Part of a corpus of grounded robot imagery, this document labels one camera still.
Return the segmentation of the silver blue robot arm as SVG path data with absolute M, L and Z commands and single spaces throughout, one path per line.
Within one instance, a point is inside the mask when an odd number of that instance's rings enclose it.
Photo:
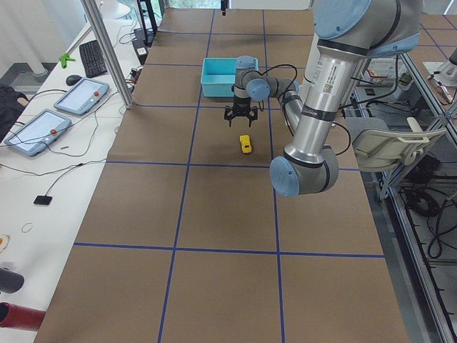
M 419 41 L 422 1 L 318 1 L 313 8 L 316 39 L 306 70 L 304 98 L 290 79 L 254 69 L 251 56 L 236 60 L 233 105 L 224 119 L 258 118 L 251 102 L 278 99 L 289 120 L 293 141 L 272 160 L 271 183 L 285 197 L 330 189 L 338 178 L 338 160 L 326 138 L 357 65 L 365 58 L 396 56 Z

